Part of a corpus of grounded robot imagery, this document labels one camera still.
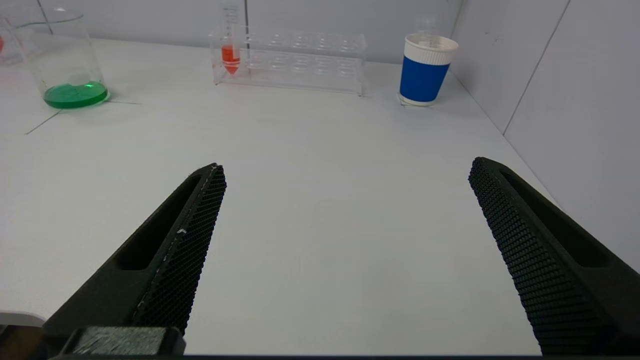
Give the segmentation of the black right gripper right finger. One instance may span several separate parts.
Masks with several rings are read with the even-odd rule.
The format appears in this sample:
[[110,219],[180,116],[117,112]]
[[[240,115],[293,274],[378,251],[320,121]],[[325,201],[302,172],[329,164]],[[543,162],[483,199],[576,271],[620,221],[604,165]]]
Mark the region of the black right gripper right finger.
[[504,164],[468,181],[542,355],[638,356],[638,272]]

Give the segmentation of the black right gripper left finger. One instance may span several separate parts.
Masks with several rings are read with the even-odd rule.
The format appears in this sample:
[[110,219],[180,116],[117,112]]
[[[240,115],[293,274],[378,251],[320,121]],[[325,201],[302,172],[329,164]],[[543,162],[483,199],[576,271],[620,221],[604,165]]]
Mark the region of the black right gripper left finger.
[[43,324],[47,355],[182,354],[226,188],[215,162],[190,174]]

